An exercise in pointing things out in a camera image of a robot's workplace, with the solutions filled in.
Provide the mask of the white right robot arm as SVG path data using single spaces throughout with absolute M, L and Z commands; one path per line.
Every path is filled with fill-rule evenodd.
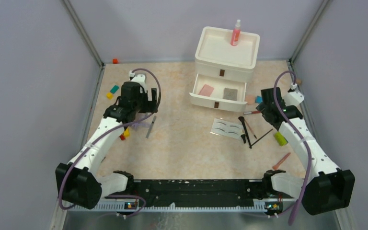
M 285 138 L 308 173 L 301 179 L 284 170 L 268 170 L 262 184 L 263 194 L 289 195 L 300 201 L 311 215 L 348 207 L 355 176 L 334 163 L 308 130 L 297 107 L 304 100 L 303 95 L 290 91 L 282 97 L 276 87 L 261 90 L 261 97 L 256 109 Z

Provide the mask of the pink spray bottle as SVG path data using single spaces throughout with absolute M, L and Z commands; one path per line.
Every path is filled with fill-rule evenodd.
M 232 31 L 232 36 L 231 36 L 231 41 L 230 41 L 230 44 L 232 46 L 236 46 L 238 44 L 240 33 L 241 33 L 241 20 L 238 19 Z

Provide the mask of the grey eyeshadow palette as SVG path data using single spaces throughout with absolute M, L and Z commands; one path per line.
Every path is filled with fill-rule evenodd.
M 237 96 L 238 96 L 237 89 L 225 88 L 223 91 L 224 100 L 237 101 Z

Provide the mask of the pink rectangular sponge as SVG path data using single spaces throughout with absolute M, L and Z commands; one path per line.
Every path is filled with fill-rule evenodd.
M 199 91 L 198 95 L 210 97 L 214 91 L 214 87 L 204 84 L 201 90 Z

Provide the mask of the white drawer organizer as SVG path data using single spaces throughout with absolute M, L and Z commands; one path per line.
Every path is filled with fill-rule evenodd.
M 243 112 L 247 84 L 253 79 L 260 36 L 241 32 L 236 46 L 230 44 L 232 30 L 206 26 L 195 52 L 195 83 L 190 95 L 193 105 Z M 204 84 L 214 87 L 210 97 L 198 95 Z M 237 101 L 224 100 L 225 88 L 237 89 Z

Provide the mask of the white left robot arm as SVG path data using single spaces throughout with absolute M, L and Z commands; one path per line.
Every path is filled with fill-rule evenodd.
M 146 114 L 142 120 L 158 111 L 161 88 L 147 91 L 145 84 L 127 81 L 121 87 L 116 102 L 106 108 L 103 117 L 88 142 L 68 163 L 55 169 L 58 203 L 62 210 L 74 206 L 94 208 L 100 199 L 114 193 L 129 198 L 134 193 L 130 174 L 116 171 L 97 177 L 101 162 L 113 143 L 120 139 L 126 128 L 137 122 L 137 114 Z

